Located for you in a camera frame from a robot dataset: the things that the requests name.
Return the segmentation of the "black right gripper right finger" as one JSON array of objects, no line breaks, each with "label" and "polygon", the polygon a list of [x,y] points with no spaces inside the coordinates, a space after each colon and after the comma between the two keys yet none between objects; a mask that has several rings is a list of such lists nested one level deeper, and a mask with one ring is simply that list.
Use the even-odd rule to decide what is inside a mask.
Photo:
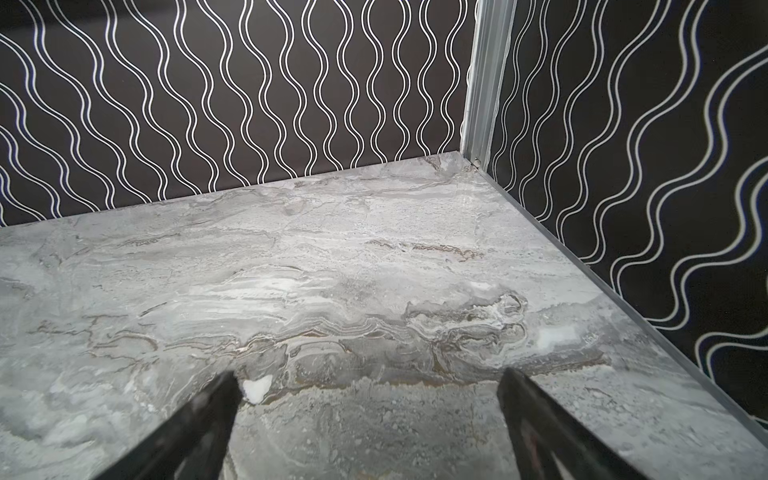
[{"label": "black right gripper right finger", "polygon": [[645,477],[521,370],[504,370],[497,398],[522,479]]}]

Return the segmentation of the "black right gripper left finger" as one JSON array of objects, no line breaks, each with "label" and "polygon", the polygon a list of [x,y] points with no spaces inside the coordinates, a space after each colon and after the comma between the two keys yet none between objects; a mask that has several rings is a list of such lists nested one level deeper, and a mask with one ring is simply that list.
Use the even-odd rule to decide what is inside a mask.
[{"label": "black right gripper left finger", "polygon": [[217,479],[243,395],[232,371],[217,375],[99,479]]}]

